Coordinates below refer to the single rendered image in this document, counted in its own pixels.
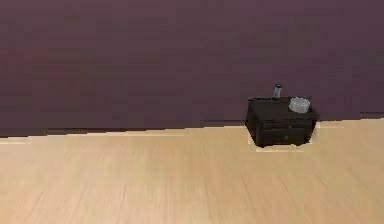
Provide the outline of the black bedside drawer cabinet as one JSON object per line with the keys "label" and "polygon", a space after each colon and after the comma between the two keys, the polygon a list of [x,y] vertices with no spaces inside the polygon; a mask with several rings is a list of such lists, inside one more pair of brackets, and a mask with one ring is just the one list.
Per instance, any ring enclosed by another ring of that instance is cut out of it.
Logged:
{"label": "black bedside drawer cabinet", "polygon": [[248,100],[245,126],[256,146],[300,146],[310,141],[319,114],[312,106],[306,113],[293,112],[290,101],[291,97]]}

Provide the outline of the grey round bowl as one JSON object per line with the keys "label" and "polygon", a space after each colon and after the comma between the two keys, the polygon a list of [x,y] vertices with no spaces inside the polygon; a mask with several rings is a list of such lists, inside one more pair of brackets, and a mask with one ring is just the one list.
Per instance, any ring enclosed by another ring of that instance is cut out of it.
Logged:
{"label": "grey round bowl", "polygon": [[310,108],[310,101],[301,97],[294,97],[290,100],[289,108],[296,113],[307,113]]}

